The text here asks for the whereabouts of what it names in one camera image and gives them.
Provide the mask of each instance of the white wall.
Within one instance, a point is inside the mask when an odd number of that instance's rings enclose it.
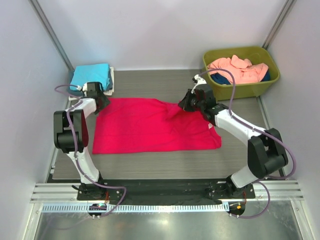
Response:
[[[53,149],[54,92],[67,69],[27,0],[0,8],[0,239],[21,239],[28,202],[43,182]]]
[[[74,66],[197,69],[203,54],[261,46],[285,0],[39,0]]]
[[[281,131],[297,158],[295,178],[320,239],[320,1],[296,1],[269,49],[280,81],[262,100],[271,126]]]

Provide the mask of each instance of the green laundry basket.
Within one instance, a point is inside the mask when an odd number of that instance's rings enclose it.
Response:
[[[203,71],[208,70],[208,65],[219,58],[231,58],[237,55],[240,59],[249,59],[253,65],[264,63],[269,67],[270,80],[257,83],[237,84],[235,99],[258,97],[263,94],[280,77],[280,72],[270,54],[262,47],[248,46],[237,48],[226,48],[211,50],[204,54]],[[202,76],[212,87],[216,100],[227,100],[231,98],[233,85],[221,85],[212,80],[210,73]]]

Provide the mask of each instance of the reflective surface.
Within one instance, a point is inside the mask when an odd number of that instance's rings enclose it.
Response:
[[[266,202],[247,202],[245,215],[259,213]],[[225,212],[121,213],[88,219],[83,213],[42,213],[36,240],[302,240],[289,201],[271,202],[255,219]]]

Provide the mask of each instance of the laundry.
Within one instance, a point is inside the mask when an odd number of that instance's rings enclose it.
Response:
[[[109,72],[110,66],[107,63],[77,66],[71,84],[83,86],[88,82],[99,82],[102,84],[103,91],[106,91],[110,82]],[[77,91],[77,88],[70,86],[70,90]]]
[[[219,58],[208,65],[208,69],[226,69],[232,73],[236,84],[252,84],[259,83],[264,79],[268,66],[264,63],[252,65],[249,59],[240,59],[236,55],[232,58]],[[233,83],[231,76],[225,71],[212,71],[212,74],[220,74],[227,78],[230,84]]]
[[[217,84],[221,85],[231,85],[231,83],[228,81],[228,79],[219,73],[215,73],[211,75],[211,78],[213,81],[215,81]],[[261,82],[267,82],[270,81],[270,72],[269,70],[266,71],[266,74],[264,75],[264,78],[261,80]]]
[[[110,98],[99,113],[93,154],[217,149],[221,137],[199,111],[153,98]]]

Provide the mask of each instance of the dark blue cloth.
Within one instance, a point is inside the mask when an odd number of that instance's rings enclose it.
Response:
[[[215,73],[211,75],[211,78],[213,81],[215,81],[217,84],[226,84],[226,85],[231,85],[231,83],[228,81],[228,79],[222,75],[220,75],[219,73]],[[267,82],[270,81],[270,72],[269,70],[266,71],[263,79],[261,80],[261,82]]]

